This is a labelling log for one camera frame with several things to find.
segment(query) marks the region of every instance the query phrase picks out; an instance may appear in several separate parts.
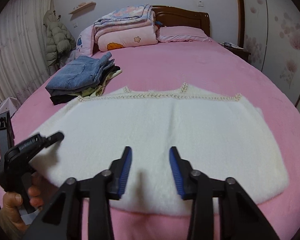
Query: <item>wall shelf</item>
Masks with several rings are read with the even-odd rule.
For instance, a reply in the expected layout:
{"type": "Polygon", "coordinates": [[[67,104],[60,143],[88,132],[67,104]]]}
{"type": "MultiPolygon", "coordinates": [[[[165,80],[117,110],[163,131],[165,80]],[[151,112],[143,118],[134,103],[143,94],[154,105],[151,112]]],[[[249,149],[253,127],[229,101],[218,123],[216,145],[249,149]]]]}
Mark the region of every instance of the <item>wall shelf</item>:
{"type": "Polygon", "coordinates": [[[86,3],[85,5],[82,5],[82,6],[80,6],[79,8],[77,8],[77,9],[75,9],[75,10],[69,12],[69,14],[75,14],[75,13],[77,13],[77,12],[82,11],[83,9],[85,9],[85,8],[87,8],[87,7],[90,7],[90,6],[93,6],[93,5],[96,5],[96,4],[97,4],[96,2],[88,2],[88,3],[86,3]]]}

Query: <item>wardrobe door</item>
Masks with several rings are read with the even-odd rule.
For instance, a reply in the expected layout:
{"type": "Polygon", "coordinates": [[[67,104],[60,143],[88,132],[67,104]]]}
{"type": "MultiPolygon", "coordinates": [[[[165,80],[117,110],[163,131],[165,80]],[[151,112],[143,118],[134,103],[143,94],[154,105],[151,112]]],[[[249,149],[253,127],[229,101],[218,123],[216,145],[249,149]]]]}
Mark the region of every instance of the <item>wardrobe door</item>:
{"type": "Polygon", "coordinates": [[[267,7],[262,72],[295,104],[300,95],[300,12],[291,0],[267,0],[267,7]]]}
{"type": "Polygon", "coordinates": [[[249,63],[261,71],[266,51],[268,18],[266,0],[244,0],[244,48],[251,53],[249,63]]]}

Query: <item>gray puffer jacket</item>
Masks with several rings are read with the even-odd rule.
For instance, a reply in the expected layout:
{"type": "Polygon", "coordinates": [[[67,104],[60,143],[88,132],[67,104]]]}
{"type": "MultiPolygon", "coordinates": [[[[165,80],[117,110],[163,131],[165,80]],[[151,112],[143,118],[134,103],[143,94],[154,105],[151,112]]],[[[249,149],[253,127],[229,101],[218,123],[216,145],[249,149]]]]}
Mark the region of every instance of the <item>gray puffer jacket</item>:
{"type": "Polygon", "coordinates": [[[75,48],[76,42],[66,26],[58,22],[55,11],[48,10],[43,23],[47,27],[46,61],[47,66],[50,66],[57,62],[58,54],[65,54],[75,48]]]}

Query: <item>wooden headboard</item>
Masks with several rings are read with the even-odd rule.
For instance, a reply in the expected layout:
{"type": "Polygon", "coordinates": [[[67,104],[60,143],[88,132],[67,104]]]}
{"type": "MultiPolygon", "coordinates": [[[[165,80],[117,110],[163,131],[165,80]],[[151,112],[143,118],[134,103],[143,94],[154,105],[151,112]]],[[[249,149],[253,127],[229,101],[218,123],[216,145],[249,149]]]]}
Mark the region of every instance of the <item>wooden headboard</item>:
{"type": "Polygon", "coordinates": [[[199,28],[210,36],[209,14],[163,5],[153,5],[152,7],[155,12],[156,21],[161,22],[163,26],[189,26],[199,28]]]}

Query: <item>nightstand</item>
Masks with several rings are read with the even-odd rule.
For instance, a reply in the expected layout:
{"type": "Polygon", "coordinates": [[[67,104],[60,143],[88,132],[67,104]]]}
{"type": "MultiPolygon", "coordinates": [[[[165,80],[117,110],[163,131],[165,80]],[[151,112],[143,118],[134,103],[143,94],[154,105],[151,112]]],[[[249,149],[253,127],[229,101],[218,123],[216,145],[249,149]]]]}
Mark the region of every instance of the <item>nightstand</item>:
{"type": "Polygon", "coordinates": [[[242,58],[244,61],[248,62],[249,55],[251,55],[250,52],[247,52],[244,49],[236,49],[233,47],[223,46],[224,48],[231,51],[233,54],[237,55],[238,57],[242,58]]]}

